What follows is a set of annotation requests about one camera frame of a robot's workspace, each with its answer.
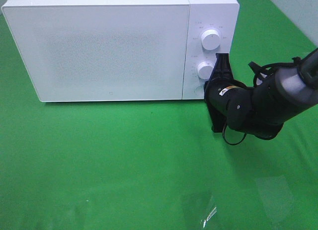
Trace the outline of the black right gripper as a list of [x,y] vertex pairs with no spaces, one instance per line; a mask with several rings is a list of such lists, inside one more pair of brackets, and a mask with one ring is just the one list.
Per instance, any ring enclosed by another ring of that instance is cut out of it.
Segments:
[[231,89],[247,88],[242,82],[233,79],[229,53],[217,53],[216,58],[211,77],[204,84],[205,101],[220,100]]

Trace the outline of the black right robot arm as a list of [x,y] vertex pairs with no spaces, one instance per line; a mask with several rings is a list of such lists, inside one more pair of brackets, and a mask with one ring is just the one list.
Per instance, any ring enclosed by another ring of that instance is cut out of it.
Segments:
[[234,79],[228,53],[217,53],[204,84],[204,100],[214,133],[226,128],[263,140],[275,138],[284,122],[318,103],[318,51],[291,63],[248,65],[253,86]]

